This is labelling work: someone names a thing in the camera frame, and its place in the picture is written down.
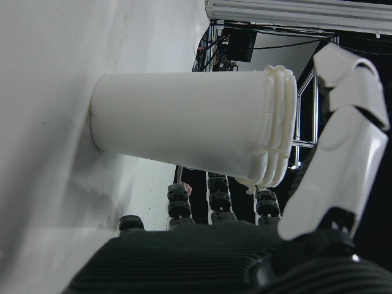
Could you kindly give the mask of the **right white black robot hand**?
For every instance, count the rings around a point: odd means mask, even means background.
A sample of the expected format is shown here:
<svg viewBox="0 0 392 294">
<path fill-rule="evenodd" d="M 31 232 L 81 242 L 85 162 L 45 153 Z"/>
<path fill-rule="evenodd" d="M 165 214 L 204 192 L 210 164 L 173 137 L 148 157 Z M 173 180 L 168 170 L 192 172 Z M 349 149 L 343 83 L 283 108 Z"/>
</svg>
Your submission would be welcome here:
<svg viewBox="0 0 392 294">
<path fill-rule="evenodd" d="M 314 55 L 329 118 L 281 217 L 223 217 L 147 232 L 135 216 L 66 293 L 390 293 L 391 273 L 352 241 L 390 128 L 377 69 L 336 45 Z"/>
</svg>

